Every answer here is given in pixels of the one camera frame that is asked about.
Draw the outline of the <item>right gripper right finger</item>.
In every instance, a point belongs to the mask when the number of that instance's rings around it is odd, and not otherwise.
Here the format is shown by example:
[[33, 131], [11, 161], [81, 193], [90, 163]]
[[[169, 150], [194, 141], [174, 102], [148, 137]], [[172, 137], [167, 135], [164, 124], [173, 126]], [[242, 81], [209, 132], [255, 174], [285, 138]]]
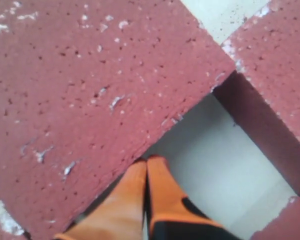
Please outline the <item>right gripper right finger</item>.
[[238, 240], [200, 211], [172, 176], [167, 160], [147, 159], [148, 236], [150, 240]]

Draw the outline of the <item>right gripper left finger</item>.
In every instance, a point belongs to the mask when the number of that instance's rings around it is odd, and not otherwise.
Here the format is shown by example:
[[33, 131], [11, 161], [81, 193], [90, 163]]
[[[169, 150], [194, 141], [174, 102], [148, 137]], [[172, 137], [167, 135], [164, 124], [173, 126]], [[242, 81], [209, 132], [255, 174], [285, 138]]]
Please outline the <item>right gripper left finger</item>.
[[141, 240], [143, 238], [147, 163], [134, 162], [105, 200], [55, 240]]

